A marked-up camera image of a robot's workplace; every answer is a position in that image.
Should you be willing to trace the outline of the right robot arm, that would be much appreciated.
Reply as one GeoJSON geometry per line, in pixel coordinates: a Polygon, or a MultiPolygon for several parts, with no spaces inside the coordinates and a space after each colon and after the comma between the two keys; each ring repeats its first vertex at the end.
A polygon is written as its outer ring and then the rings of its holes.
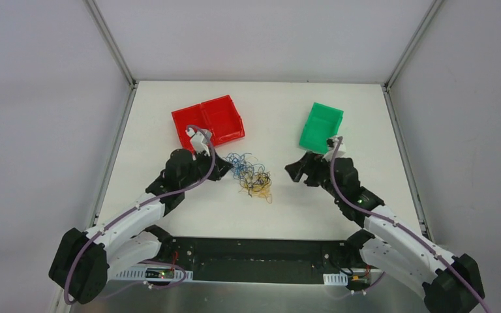
{"type": "Polygon", "coordinates": [[[361,185],[351,158],[328,161],[307,152],[284,169],[294,182],[323,188],[342,214],[360,226],[347,239],[347,264],[366,263],[385,272],[422,298],[429,312],[471,312],[478,305],[490,311],[477,262],[468,254],[457,257],[410,230],[361,185]]]}

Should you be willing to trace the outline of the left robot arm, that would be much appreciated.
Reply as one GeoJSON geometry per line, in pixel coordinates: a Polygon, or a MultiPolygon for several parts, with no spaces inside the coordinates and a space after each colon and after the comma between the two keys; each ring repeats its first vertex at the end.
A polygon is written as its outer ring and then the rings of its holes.
{"type": "Polygon", "coordinates": [[[177,149],[130,207],[86,230],[67,231],[48,272],[63,288],[65,301],[89,303],[121,271],[151,258],[168,262],[173,246],[152,233],[156,223],[185,199],[188,190],[206,180],[221,180],[232,167],[218,155],[177,149]]]}

